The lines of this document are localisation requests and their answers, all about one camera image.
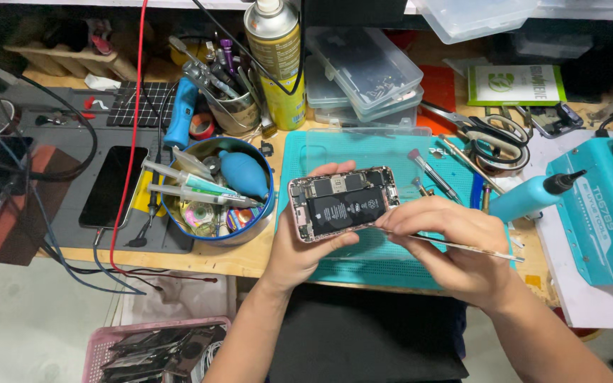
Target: metal cup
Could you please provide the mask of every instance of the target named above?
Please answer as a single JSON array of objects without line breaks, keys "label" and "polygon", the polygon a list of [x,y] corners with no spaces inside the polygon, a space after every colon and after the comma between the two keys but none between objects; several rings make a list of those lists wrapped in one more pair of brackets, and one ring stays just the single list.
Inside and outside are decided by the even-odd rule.
[{"label": "metal cup", "polygon": [[206,93],[210,110],[217,119],[217,124],[229,135],[244,135],[250,133],[261,124],[261,110],[252,99],[251,94],[245,93],[233,100],[210,100]]}]

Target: disassembled iphone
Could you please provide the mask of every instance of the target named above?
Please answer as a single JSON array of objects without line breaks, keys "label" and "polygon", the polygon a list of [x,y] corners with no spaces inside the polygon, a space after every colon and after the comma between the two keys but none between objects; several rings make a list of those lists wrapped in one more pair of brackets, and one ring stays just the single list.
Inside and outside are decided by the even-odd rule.
[{"label": "disassembled iphone", "polygon": [[387,166],[295,178],[287,188],[302,242],[368,228],[400,204],[394,175]]}]

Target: workbench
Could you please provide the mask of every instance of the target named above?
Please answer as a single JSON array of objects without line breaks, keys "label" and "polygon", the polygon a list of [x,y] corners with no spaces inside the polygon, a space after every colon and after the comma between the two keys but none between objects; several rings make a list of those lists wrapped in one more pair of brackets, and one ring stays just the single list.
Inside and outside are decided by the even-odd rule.
[{"label": "workbench", "polygon": [[[434,33],[421,33],[412,48],[409,49],[409,57],[418,65],[437,65],[446,66],[441,62],[442,58],[450,57],[462,59],[469,57],[482,56],[483,47],[479,39],[466,41],[461,44],[446,46],[442,44]],[[28,69],[25,75],[38,81],[47,87],[74,87],[86,89],[82,79],[71,77],[53,77],[41,74],[34,69]],[[172,63],[167,63],[159,59],[150,61],[147,69],[146,81],[177,81],[181,76],[179,68]],[[484,116],[484,108],[467,106],[467,81],[460,74],[455,73],[455,104],[456,111],[466,116]],[[587,113],[602,109],[610,100],[613,94],[606,95],[605,100],[600,104],[580,104],[568,103],[580,116],[587,120]],[[513,118],[518,123],[523,123],[518,113],[512,113]],[[316,123],[313,120],[313,110],[308,109],[306,122],[300,130],[308,130],[316,127],[328,127],[326,124]],[[278,135],[266,142],[273,145],[274,153],[267,158],[268,163],[275,169],[274,182],[280,185],[281,169],[283,165],[283,151],[285,137],[289,132],[278,131]],[[255,138],[252,144],[259,146],[260,137]],[[275,220],[278,216],[277,211],[272,215],[271,222],[267,228],[256,238],[248,243],[236,248],[216,248],[200,241],[196,241],[190,254],[165,254],[149,253],[139,250],[135,251],[115,251],[115,263],[119,265],[140,266],[149,268],[169,268],[173,270],[192,271],[197,273],[229,274],[242,277],[258,278],[264,272],[266,263],[271,251],[274,237]],[[518,263],[516,270],[530,289],[549,306],[559,306],[559,299],[552,283],[552,277],[548,269],[541,241],[538,237],[535,223],[525,219],[513,222],[514,230],[509,231],[512,239],[523,244],[523,248],[513,245],[516,256],[525,258],[525,262]],[[68,260],[93,261],[91,248],[63,248],[63,255]],[[108,251],[99,250],[98,256],[101,262],[108,262]],[[39,256],[46,256],[42,251]],[[351,283],[330,283],[318,282],[328,285],[339,285],[353,288],[366,288],[371,290],[383,290],[392,292],[405,292],[416,294],[442,295],[442,291],[424,290],[413,288],[397,288],[390,286],[360,285]]]}]

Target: phone screen part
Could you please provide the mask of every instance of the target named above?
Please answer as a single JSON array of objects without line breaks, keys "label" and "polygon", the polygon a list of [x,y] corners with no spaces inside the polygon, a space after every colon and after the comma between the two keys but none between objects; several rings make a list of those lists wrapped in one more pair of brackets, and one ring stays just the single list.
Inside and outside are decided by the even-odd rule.
[{"label": "phone screen part", "polygon": [[386,166],[297,178],[288,189],[297,232],[304,242],[370,227],[399,205],[394,175]]},{"label": "phone screen part", "polygon": [[[113,146],[110,148],[80,214],[80,226],[107,229],[115,227],[122,191],[127,178],[131,150],[130,146]],[[148,149],[134,148],[132,173],[129,177],[127,197],[118,227],[122,227],[126,223],[129,206],[132,204],[134,191],[142,173],[141,164],[147,156]]]}]

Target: phone battery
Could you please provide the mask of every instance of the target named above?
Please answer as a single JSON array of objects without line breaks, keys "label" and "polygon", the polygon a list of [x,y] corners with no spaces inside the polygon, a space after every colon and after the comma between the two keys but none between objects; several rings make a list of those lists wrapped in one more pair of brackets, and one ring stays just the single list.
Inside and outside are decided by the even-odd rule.
[{"label": "phone battery", "polygon": [[382,189],[377,187],[311,198],[307,202],[314,235],[374,222],[386,211]]}]

